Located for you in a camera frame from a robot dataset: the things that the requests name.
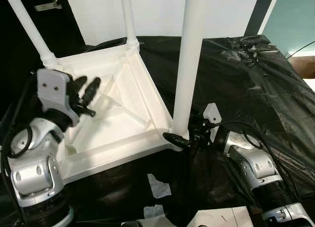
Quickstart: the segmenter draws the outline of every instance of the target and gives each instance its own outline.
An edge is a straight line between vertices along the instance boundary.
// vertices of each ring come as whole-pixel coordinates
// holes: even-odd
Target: black surface
[[[36,12],[34,5],[50,0],[21,0],[30,17],[56,57],[77,54],[85,44],[74,20],[67,0],[60,0],[63,9]],[[0,117],[2,118],[11,102],[21,93],[29,72],[43,68],[35,47],[28,38],[7,0],[0,0],[2,51],[0,90]]]
[[[173,111],[179,37],[142,37],[140,54]],[[302,197],[314,196],[315,94],[264,36],[205,39],[192,114],[215,102],[224,121],[250,123],[265,134]],[[226,125],[230,130],[237,127]]]

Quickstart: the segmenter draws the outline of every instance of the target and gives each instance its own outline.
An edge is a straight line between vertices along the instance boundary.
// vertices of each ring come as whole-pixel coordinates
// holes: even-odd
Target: wire
[[[261,144],[260,144],[260,146],[257,146],[253,141],[250,140],[250,138],[248,137],[248,135],[247,135],[245,130],[243,132],[243,135],[246,138],[247,142],[249,142],[253,147],[255,147],[257,149],[262,149]]]
[[[26,131],[28,133],[28,141],[26,142],[25,147],[20,152],[18,152],[16,154],[14,154],[12,152],[10,154],[8,154],[9,158],[12,158],[12,159],[18,158],[28,150],[28,148],[32,142],[33,132],[32,132],[31,127],[29,125],[26,125]]]
[[[5,175],[5,173],[8,173],[8,171],[5,169],[5,162],[6,162],[6,160],[3,159],[3,154],[1,154],[1,177],[3,179],[4,186],[5,186],[5,188],[7,189],[8,193],[9,193],[9,197],[10,197],[10,199],[12,200],[12,202],[13,202],[13,204],[15,206],[16,212],[18,214],[18,218],[20,218],[22,220],[22,212],[20,210],[19,204],[18,204],[18,202],[17,202],[13,192],[11,191],[13,189],[12,184],[11,184],[9,178]]]
[[[298,49],[298,50],[297,50],[296,52],[294,52],[292,55],[289,55],[289,56],[287,57],[287,60],[288,60],[289,58],[291,58],[295,53],[298,53],[300,50],[303,50],[305,47],[307,47],[307,46],[313,44],[314,42],[315,42],[315,41],[312,41],[311,43],[309,43],[309,44],[303,46],[302,48]]]
[[[287,176],[289,177],[293,187],[294,187],[294,190],[296,192],[296,198],[299,200],[300,199],[300,195],[298,193],[298,190],[297,190],[297,187],[296,187],[296,184],[294,183],[293,181],[293,178],[292,176],[289,174],[289,172],[287,171],[287,169],[284,167],[284,165],[280,162],[280,160],[276,157],[276,155],[274,154],[274,152],[271,150],[269,144],[266,142],[266,140],[264,139],[264,137],[258,132],[258,130],[256,130],[252,125],[248,124],[248,123],[245,123],[243,121],[237,121],[237,120],[233,120],[233,121],[224,121],[224,122],[221,122],[221,123],[216,123],[216,124],[211,124],[210,127],[211,128],[214,128],[214,127],[217,127],[217,126],[221,126],[221,125],[225,125],[225,124],[241,124],[241,125],[244,125],[246,127],[249,128],[250,131],[252,131],[254,133],[255,136],[257,136],[257,138],[262,142],[262,144],[266,147],[266,149],[268,150],[270,156],[272,157],[272,159],[274,160],[275,162],[275,166],[276,166],[276,169],[278,170],[279,174],[281,177],[285,177],[284,173],[283,173],[283,170],[286,172]],[[286,187],[289,188],[290,185],[288,184],[288,182],[286,180],[283,180]]]
[[[15,217],[15,215],[16,215],[16,212],[14,211],[8,216],[6,216],[6,218],[0,222],[0,226],[3,226],[6,222],[10,221],[13,217]]]

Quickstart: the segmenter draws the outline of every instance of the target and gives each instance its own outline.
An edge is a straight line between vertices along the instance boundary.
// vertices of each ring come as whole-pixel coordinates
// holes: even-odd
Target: teal wall
[[[277,0],[263,34],[286,55],[315,40],[315,0]],[[315,50],[315,43],[304,50]]]

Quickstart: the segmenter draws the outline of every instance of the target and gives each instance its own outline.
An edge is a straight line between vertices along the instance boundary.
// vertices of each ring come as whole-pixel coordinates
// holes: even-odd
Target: white pole
[[[188,121],[196,81],[208,0],[186,0],[179,56],[172,133],[188,137]]]
[[[57,64],[57,59],[55,55],[48,49],[44,39],[38,32],[35,24],[27,13],[25,7],[23,6],[21,0],[8,0],[12,9],[14,10],[16,16],[20,20],[23,28],[34,44],[35,48],[39,52],[40,58],[46,68],[54,66]]]
[[[138,42],[135,30],[134,30],[131,0],[122,0],[122,5],[123,5],[123,12],[124,12],[126,33],[127,33],[127,46],[129,48],[136,48],[136,47],[138,48],[139,42]]]

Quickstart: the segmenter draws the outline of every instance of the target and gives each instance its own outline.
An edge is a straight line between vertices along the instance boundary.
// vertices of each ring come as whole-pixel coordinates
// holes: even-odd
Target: white plastic frame
[[[65,133],[57,159],[65,183],[173,148],[162,137],[172,119],[139,55],[131,0],[122,0],[127,44],[56,59],[20,0],[8,0],[47,68],[102,79],[91,107]],[[173,131],[187,136],[207,0],[186,0]]]

